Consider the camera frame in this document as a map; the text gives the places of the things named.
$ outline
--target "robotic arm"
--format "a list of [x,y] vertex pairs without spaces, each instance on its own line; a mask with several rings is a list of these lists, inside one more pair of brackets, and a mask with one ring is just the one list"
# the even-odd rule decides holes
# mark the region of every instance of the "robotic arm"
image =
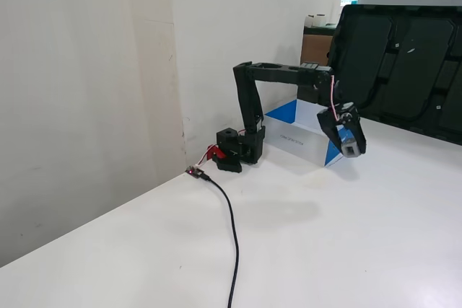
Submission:
[[[317,103],[328,107],[318,113],[318,121],[335,147],[345,157],[358,157],[366,152],[366,138],[359,124],[356,107],[352,102],[341,102],[335,98],[339,91],[337,86],[331,85],[334,74],[331,67],[316,63],[286,66],[247,62],[233,70],[245,133],[238,133],[231,128],[217,133],[220,155],[214,154],[212,159],[220,170],[241,172],[241,161],[256,164],[261,157],[265,127],[262,124],[263,110],[255,81],[281,82],[312,88],[318,97]],[[337,126],[350,130],[353,138],[342,142]]]

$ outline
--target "black usb cable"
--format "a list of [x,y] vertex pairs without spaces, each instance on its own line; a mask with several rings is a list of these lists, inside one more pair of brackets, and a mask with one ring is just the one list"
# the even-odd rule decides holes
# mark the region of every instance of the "black usb cable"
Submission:
[[231,215],[231,227],[232,227],[232,236],[234,237],[234,244],[236,247],[236,261],[234,265],[234,273],[232,275],[232,283],[231,283],[231,289],[230,289],[230,297],[228,298],[228,306],[227,308],[231,308],[232,305],[232,297],[234,295],[234,287],[236,285],[236,278],[237,278],[237,268],[239,266],[239,243],[237,242],[237,233],[236,233],[236,226],[234,222],[234,213],[232,212],[232,206],[231,206],[231,201],[226,195],[225,191],[220,187],[213,179],[211,179],[208,175],[204,173],[204,171],[198,169],[197,167],[189,167],[186,170],[186,173],[189,175],[193,176],[194,178],[201,178],[202,180],[205,180],[207,182],[210,182],[211,184],[215,185],[219,189],[219,191],[222,192],[223,196],[226,199],[226,202],[228,203],[228,207],[230,209],[230,215]]

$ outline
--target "black tray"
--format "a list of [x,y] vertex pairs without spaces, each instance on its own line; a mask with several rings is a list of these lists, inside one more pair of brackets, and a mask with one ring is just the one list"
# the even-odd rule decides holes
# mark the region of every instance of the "black tray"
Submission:
[[[363,118],[462,144],[462,7],[344,7],[329,65]],[[310,101],[299,88],[298,98]]]

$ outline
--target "white table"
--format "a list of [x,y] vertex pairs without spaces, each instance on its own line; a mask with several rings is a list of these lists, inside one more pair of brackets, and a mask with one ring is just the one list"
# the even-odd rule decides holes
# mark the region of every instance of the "white table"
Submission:
[[[269,146],[205,165],[235,210],[234,308],[462,307],[462,147],[362,124],[368,153],[329,169]],[[224,199],[181,175],[1,268],[0,306],[226,307],[233,265]]]

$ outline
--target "white box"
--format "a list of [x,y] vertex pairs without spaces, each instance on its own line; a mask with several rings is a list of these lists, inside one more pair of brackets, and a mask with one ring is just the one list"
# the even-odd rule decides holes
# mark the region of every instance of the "white box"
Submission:
[[[265,142],[320,167],[328,167],[343,156],[322,132],[316,115],[325,107],[293,100],[265,114]],[[340,128],[341,140],[350,137]]]

